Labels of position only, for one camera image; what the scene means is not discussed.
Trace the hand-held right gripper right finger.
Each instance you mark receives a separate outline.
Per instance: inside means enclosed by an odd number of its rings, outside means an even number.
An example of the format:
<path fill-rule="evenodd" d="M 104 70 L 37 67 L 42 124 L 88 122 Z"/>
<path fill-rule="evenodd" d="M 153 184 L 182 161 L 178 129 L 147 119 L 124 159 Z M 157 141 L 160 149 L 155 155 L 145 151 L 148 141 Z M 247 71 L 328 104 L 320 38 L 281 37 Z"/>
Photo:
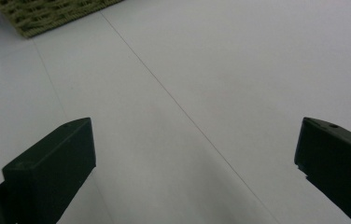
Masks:
<path fill-rule="evenodd" d="M 351 132 L 325 120 L 303 119 L 294 162 L 351 218 Z"/>

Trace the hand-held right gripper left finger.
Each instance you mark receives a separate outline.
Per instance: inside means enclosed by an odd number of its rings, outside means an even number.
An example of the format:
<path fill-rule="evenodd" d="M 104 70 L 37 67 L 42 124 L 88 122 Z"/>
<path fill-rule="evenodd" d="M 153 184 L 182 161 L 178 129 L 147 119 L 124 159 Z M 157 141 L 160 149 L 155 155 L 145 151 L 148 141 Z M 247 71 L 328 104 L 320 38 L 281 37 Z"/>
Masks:
<path fill-rule="evenodd" d="M 3 169 L 18 224 L 56 224 L 96 166 L 91 119 L 67 122 Z"/>

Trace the green woven basket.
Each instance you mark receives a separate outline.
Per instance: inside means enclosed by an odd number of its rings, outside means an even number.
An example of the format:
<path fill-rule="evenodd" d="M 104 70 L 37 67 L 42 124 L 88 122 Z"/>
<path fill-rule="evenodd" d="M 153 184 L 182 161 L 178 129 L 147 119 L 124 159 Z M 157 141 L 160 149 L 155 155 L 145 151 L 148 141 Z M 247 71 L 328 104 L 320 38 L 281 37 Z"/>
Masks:
<path fill-rule="evenodd" d="M 123 0 L 0 0 L 0 14 L 16 32 L 30 38 Z"/>

